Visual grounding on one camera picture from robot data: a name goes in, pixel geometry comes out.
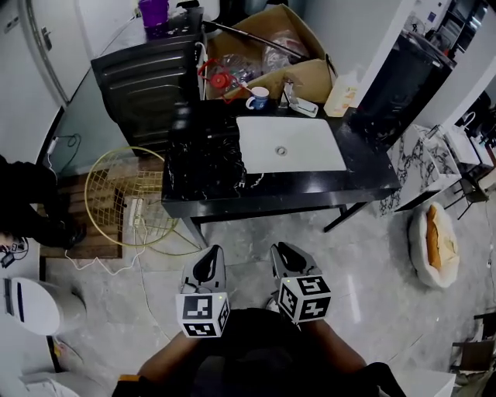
power strip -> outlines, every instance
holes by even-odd
[[[138,227],[141,224],[141,215],[143,211],[143,199],[133,198],[131,201],[131,210],[129,213],[129,225],[131,227]]]
[[[50,145],[48,146],[48,149],[46,150],[46,155],[47,156],[50,156],[53,151],[55,150],[55,146],[57,145],[57,142],[59,141],[59,137],[58,136],[55,136],[54,138],[52,138],[52,141],[50,142]]]

tile floor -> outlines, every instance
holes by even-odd
[[[438,198],[443,204],[451,200],[451,193]],[[449,213],[456,218],[464,206],[459,202]],[[332,307],[327,320],[368,362],[447,371],[451,343],[471,337],[472,316],[496,306],[487,266],[496,228],[496,196],[487,207],[473,205],[460,221],[454,221],[461,262],[456,283],[445,291],[426,288],[415,276],[408,258],[409,213],[376,217],[369,206],[323,234],[322,227],[337,215],[332,209],[206,225],[208,242],[224,249],[232,307],[263,305],[274,290],[270,245],[294,243],[315,257],[329,283]],[[175,253],[191,249],[175,235],[156,248]],[[122,260],[105,263],[116,270],[129,266],[135,254],[128,249]],[[165,257],[147,250],[140,257],[143,273],[136,263],[116,276],[97,264],[76,271],[67,260],[48,260],[47,281],[72,288],[88,310],[84,328],[60,336],[80,359],[62,357],[62,364],[93,378],[109,392],[119,374],[136,373],[178,332],[174,295],[182,267],[197,257]],[[148,312],[142,281],[160,326]]]

cushion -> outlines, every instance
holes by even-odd
[[[436,224],[434,223],[434,218],[437,215],[437,210],[434,205],[429,207],[427,212],[427,258],[429,259],[429,264],[434,266],[438,271],[441,270],[441,257],[439,255],[438,249],[438,238]]]
[[[435,212],[431,211],[432,225],[429,236],[429,244],[433,251],[431,255],[436,256],[433,237],[434,227],[437,233],[437,254],[440,266],[436,268],[430,264],[428,252],[427,225],[430,205],[418,207],[413,214],[412,222],[408,228],[408,240],[410,243],[410,259],[417,270],[420,280],[431,287],[448,288],[455,282],[458,274],[460,255],[458,254],[458,243],[453,231],[450,216],[437,202],[432,204]]]

purple cup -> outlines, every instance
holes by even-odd
[[[139,0],[139,10],[146,28],[167,22],[168,0]]]

mug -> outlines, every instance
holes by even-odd
[[[246,107],[250,110],[261,110],[269,100],[269,90],[264,87],[253,87],[250,89],[252,96],[246,101]]]

